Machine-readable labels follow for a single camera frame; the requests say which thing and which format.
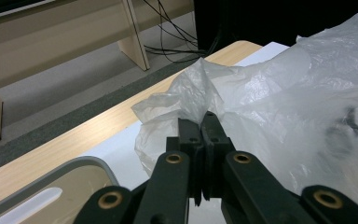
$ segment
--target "wooden table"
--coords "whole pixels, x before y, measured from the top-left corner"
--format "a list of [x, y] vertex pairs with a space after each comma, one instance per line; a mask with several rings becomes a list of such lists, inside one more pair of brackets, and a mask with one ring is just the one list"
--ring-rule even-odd
[[[222, 65], [233, 65], [261, 48], [251, 42], [238, 41], [210, 55], [206, 60]], [[0, 167], [0, 201], [132, 125], [138, 119], [131, 107], [152, 93], [165, 92], [179, 73]]]

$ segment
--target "plastic bag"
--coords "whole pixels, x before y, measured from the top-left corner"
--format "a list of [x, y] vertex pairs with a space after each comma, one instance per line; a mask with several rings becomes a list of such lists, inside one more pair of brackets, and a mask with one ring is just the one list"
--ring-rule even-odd
[[264, 63], [199, 59], [132, 109], [149, 174], [166, 137], [177, 136], [177, 118], [200, 123], [211, 110], [236, 149], [256, 155], [285, 188], [325, 185], [358, 203], [358, 13]]

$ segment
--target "screw hole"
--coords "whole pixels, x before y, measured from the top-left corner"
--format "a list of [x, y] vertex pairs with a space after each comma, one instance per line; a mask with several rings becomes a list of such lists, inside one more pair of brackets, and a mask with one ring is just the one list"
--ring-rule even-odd
[[182, 161], [182, 157], [178, 154], [172, 154], [167, 156], [167, 158], [165, 159], [167, 162], [175, 164], [175, 163], [179, 163]]
[[251, 161], [251, 158], [245, 154], [236, 154], [234, 156], [234, 161], [237, 161], [239, 163], [249, 163]]
[[102, 209], [109, 209], [118, 206], [119, 204], [121, 204], [122, 201], [123, 201], [123, 196], [121, 195], [120, 192], [111, 191], [105, 193], [100, 198], [100, 200], [98, 201], [98, 205], [100, 205]]
[[342, 207], [342, 201], [336, 194], [327, 190], [317, 190], [313, 193], [313, 198], [316, 202], [333, 209]]

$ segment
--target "gray carpet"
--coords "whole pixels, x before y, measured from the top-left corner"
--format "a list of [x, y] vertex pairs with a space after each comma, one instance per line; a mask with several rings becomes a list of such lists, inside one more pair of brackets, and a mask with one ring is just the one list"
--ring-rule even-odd
[[106, 94], [98, 100], [84, 105], [75, 111], [72, 111], [4, 144], [0, 147], [0, 167], [17, 159], [34, 148], [45, 144], [60, 134], [75, 128], [75, 126], [83, 123], [84, 121], [97, 116], [108, 108], [123, 102], [139, 91], [142, 91], [158, 83], [162, 79], [181, 71], [194, 63], [197, 59], [198, 58], [195, 58], [194, 55], [190, 55], [181, 60], [184, 61], [183, 63], [171, 63], [148, 75], [147, 77], [132, 82], [130, 85], [117, 91]]

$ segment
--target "floor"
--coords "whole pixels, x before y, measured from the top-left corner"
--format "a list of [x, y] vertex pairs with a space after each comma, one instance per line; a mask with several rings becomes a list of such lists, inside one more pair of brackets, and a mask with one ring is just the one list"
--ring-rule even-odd
[[[193, 12], [172, 21], [197, 36]], [[171, 24], [165, 22], [162, 27], [179, 36]], [[165, 49], [197, 50], [173, 35], [161, 35], [158, 26], [142, 31], [145, 46], [161, 49], [162, 40]], [[143, 71], [112, 43], [0, 89], [4, 102], [0, 146], [191, 53], [146, 54], [150, 69]]]

